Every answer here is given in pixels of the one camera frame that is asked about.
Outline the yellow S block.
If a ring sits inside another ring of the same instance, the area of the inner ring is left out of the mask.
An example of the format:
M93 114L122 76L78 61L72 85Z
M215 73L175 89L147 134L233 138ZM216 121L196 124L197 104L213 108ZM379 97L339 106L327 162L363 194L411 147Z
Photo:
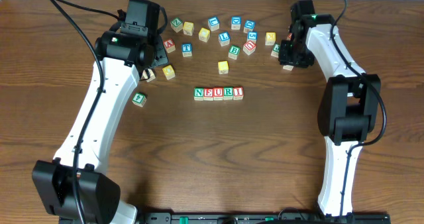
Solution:
M218 62L218 71L219 71L219 74L228 74L229 73L229 63L227 61Z

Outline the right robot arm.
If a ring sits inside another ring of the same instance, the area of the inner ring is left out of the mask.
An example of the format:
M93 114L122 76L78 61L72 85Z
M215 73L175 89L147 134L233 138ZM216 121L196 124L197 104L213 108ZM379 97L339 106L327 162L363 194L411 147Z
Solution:
M367 74L343 44L337 19L317 14L312 0L291 6L290 37L280 44L283 66L307 68L318 63L327 81L317 112L325 139L323 185L317 204L327 219L346 221L352 215L352 187L360 151L371 142L377 109L383 108L381 81Z

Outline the green R block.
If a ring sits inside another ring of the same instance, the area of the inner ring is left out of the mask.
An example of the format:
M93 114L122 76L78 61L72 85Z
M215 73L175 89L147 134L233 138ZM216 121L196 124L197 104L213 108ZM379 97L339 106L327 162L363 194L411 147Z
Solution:
M223 88L223 99L224 100L233 100L234 93L233 87L224 87Z

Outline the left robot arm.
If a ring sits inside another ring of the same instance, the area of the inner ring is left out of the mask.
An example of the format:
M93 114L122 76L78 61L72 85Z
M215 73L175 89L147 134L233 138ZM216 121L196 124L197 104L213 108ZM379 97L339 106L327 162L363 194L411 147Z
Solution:
M121 199L107 177L113 137L127 101L148 71L168 63L162 42L165 9L148 0L129 0L115 24L88 44L94 57L90 85L75 123L49 162L39 160L32 180L47 213L61 223L136 223L138 209Z

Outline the red I block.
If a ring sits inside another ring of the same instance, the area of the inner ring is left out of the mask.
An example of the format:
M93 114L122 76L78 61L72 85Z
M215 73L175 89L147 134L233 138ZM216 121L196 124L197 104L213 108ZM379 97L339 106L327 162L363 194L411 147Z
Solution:
M244 97L243 87L234 87L233 88L233 99L234 100L242 100Z

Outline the green N block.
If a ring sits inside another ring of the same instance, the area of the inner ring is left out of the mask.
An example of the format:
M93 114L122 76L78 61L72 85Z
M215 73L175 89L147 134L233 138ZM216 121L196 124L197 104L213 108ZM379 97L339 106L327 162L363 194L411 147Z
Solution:
M204 100L204 88L203 87L195 87L193 90L193 98L195 101L203 101Z

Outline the blue P block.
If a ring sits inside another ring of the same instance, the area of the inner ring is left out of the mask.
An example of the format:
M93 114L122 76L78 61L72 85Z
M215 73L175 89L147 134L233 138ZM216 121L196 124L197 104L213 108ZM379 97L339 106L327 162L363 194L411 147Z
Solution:
M283 69L284 70L287 70L287 71L292 71L293 70L293 66L291 66L291 65L284 65L283 66Z

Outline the red E block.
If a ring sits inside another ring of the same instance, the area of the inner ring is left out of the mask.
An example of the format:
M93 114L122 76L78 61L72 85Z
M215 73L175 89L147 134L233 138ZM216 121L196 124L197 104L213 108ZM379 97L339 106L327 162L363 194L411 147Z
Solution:
M203 89L203 100L204 101L213 101L214 100L213 88L205 87Z

